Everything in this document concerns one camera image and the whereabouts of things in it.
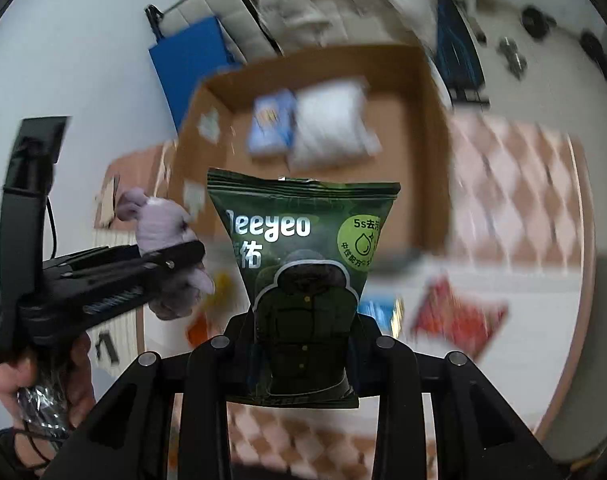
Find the person's left hand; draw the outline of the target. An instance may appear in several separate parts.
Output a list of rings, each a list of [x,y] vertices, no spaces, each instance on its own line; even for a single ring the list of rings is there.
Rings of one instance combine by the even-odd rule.
[[[95,405],[87,333],[72,344],[63,372],[42,372],[28,350],[0,364],[0,402],[12,426],[0,432],[18,467],[39,476],[55,458],[68,432],[86,419]]]

